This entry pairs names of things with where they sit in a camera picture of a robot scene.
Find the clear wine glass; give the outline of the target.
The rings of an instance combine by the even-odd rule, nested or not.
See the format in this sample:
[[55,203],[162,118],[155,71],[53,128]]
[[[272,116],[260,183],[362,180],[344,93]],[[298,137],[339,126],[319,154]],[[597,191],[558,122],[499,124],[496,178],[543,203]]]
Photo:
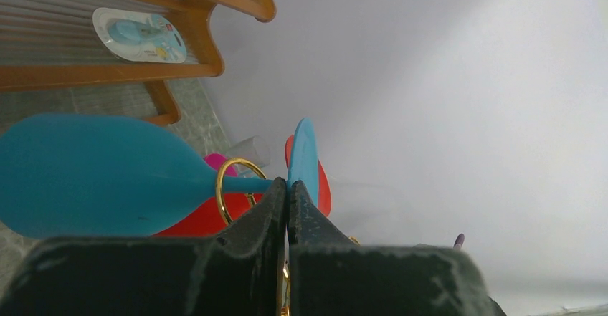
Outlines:
[[252,136],[242,140],[223,152],[226,158],[244,158],[254,163],[258,168],[270,164],[271,153],[269,145],[260,136]]

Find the magenta wine glass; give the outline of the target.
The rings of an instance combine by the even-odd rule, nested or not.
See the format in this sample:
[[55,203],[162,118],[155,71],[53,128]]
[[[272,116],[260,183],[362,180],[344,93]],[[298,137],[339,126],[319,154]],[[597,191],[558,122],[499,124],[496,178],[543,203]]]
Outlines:
[[[220,153],[210,153],[204,156],[204,161],[211,166],[214,170],[218,171],[227,158]],[[226,176],[238,176],[239,173],[235,166],[229,166],[225,171]]]

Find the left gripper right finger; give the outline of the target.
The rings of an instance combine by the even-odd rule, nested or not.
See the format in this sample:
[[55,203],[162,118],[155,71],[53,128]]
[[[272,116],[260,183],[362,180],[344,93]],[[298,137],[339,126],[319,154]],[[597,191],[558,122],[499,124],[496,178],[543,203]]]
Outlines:
[[361,246],[290,188],[291,315],[504,315],[471,258],[445,246]]

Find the gold wire glass rack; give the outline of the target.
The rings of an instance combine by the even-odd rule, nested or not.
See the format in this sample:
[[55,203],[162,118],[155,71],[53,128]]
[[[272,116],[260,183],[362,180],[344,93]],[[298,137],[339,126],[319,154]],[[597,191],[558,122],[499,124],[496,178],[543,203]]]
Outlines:
[[[247,180],[242,177],[225,176],[226,170],[233,165],[241,165],[246,168],[251,168],[257,174],[257,180]],[[320,162],[318,162],[318,206],[321,213],[329,215],[328,210],[331,209],[331,190],[325,170]],[[246,195],[254,193],[263,193],[270,185],[270,181],[266,179],[263,171],[253,162],[244,158],[230,158],[226,160],[218,169],[215,179],[215,199],[217,202],[220,215],[224,219],[226,225],[233,222],[230,212],[225,204],[224,195],[226,193],[244,193]],[[255,205],[253,196],[250,197],[249,203]],[[282,281],[281,281],[281,302],[280,315],[290,315],[290,269],[289,259],[285,259],[282,266]]]

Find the blue wine glass back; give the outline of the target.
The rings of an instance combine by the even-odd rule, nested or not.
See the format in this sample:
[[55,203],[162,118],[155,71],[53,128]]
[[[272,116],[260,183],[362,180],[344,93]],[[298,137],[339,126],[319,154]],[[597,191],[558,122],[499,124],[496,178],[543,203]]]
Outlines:
[[45,113],[1,136],[1,222],[22,236],[151,236],[216,193],[180,137],[123,116]]

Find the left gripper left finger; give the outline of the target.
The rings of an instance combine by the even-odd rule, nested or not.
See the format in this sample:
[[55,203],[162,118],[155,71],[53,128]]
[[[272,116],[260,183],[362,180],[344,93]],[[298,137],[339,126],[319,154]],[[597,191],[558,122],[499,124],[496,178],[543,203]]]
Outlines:
[[57,237],[25,258],[3,315],[278,315],[288,188],[204,237]]

